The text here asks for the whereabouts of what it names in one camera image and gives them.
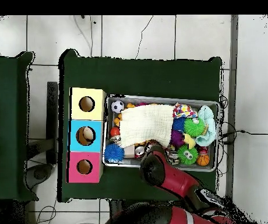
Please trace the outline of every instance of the green spiky ball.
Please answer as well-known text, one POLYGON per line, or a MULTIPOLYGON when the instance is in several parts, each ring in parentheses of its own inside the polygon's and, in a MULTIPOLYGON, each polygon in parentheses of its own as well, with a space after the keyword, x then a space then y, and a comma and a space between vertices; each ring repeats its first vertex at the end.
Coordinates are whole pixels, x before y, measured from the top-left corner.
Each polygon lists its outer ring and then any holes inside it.
POLYGON ((186 118, 184 125, 185 133, 189 134, 192 137, 198 137, 199 135, 201 135, 204 131, 206 124, 201 118, 198 118, 198 120, 199 123, 196 124, 193 119, 186 118))
POLYGON ((178 149, 178 157, 183 164, 192 165, 198 158, 198 152, 195 148, 188 149, 187 145, 183 145, 178 149))

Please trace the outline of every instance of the colorful box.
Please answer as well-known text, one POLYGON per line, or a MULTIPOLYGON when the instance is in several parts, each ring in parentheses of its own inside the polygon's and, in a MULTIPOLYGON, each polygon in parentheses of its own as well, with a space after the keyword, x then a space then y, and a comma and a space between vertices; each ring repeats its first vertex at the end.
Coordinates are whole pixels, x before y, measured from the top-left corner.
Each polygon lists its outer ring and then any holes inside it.
POLYGON ((69 183, 98 183, 103 173, 101 153, 97 152, 70 152, 68 165, 69 183), (77 165, 81 160, 90 162, 90 173, 81 174, 78 171, 77 165))
POLYGON ((70 122, 66 182, 98 183, 103 173, 106 94, 101 89, 72 87, 69 97, 70 122), (84 169, 78 169, 80 165, 84 166, 84 169))
POLYGON ((87 121, 87 120, 72 120, 70 131, 70 148, 71 152, 102 152, 103 142, 103 122, 102 121, 87 121), (77 132, 81 127, 90 127, 94 132, 94 140, 90 145, 81 145, 77 140, 77 132))
POLYGON ((73 120, 104 120, 106 93, 103 90, 72 87, 70 88, 70 97, 72 102, 71 116, 73 120), (93 108, 90 111, 84 111, 81 108, 82 99, 85 97, 88 97, 93 102, 93 108))

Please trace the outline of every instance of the dark green cloth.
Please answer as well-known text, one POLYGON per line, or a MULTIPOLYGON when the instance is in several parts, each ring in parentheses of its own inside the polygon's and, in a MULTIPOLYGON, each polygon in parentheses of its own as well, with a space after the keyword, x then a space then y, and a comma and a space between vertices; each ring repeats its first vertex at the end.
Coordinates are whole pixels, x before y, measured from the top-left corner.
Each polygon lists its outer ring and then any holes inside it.
POLYGON ((34 200, 24 186, 26 160, 27 81, 32 52, 0 57, 0 199, 34 200))
MULTIPOLYGON (((60 102, 64 100, 64 128, 61 133, 63 201, 69 198, 112 198, 128 200, 174 200, 173 195, 147 185, 139 169, 105 167, 97 184, 66 183, 69 88, 102 89, 107 94, 153 96, 218 102, 221 59, 153 61, 151 59, 82 58, 66 50, 60 60, 60 102)), ((190 172, 205 187, 215 190, 216 172, 190 172)))

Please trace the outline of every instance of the metal tray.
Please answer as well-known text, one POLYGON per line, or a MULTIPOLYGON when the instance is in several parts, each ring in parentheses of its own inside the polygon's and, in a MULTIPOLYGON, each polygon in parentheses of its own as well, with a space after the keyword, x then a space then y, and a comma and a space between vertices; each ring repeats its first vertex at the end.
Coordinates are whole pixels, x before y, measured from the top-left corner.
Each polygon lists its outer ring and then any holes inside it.
POLYGON ((104 141, 103 141, 103 163, 106 166, 119 166, 119 167, 140 167, 141 159, 124 159, 119 163, 108 163, 104 160, 104 151, 109 141, 109 131, 112 127, 115 126, 113 120, 117 117, 117 113, 112 112, 111 110, 111 103, 115 100, 121 100, 122 102, 127 105, 128 103, 139 104, 141 102, 144 103, 158 103, 158 104, 170 104, 175 105, 177 102, 182 104, 188 104, 196 111, 206 105, 211 108, 214 113, 214 119, 216 123, 217 129, 217 138, 216 140, 208 147, 209 148, 209 156, 210 162, 207 166, 199 166, 198 164, 192 165, 185 165, 185 164, 178 164, 172 165, 180 170, 186 171, 198 171, 198 172, 212 172, 217 167, 217 147, 218 147, 218 129, 219 129, 219 119, 220 119, 220 105, 218 102, 215 101, 203 101, 203 100, 183 100, 183 99, 170 99, 170 98, 157 98, 157 97, 143 97, 143 96, 125 96, 125 97, 116 97, 116 95, 108 95, 106 98, 106 111, 108 113, 107 120, 104 123, 104 141))

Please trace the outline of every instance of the white cloth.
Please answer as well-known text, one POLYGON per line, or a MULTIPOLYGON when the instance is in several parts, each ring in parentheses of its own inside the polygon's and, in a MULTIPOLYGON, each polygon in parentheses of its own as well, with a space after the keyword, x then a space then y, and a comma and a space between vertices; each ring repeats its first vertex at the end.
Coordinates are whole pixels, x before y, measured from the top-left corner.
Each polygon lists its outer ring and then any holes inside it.
POLYGON ((171 138, 174 106, 146 105, 122 111, 119 123, 121 147, 156 140, 167 147, 171 138))

